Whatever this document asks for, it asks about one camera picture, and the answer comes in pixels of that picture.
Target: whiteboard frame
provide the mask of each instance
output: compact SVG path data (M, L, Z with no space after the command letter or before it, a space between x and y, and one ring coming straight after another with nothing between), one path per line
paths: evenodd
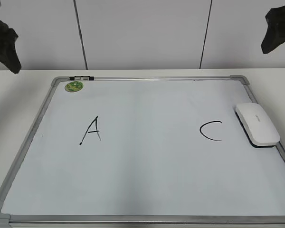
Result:
M257 103L249 81L244 76L211 77L57 77L35 118L6 178L0 188L0 227L51 226L51 227L285 227L285 216L127 216L127 215L10 215L1 213L3 202L25 158L41 120L60 82L66 81L128 81L128 80L238 80L253 103ZM285 162L285 150L276 145Z

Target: white eraser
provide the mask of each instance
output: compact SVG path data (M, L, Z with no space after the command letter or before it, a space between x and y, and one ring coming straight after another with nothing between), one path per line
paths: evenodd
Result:
M274 146L280 141L274 124L259 104L237 104L236 113L255 146Z

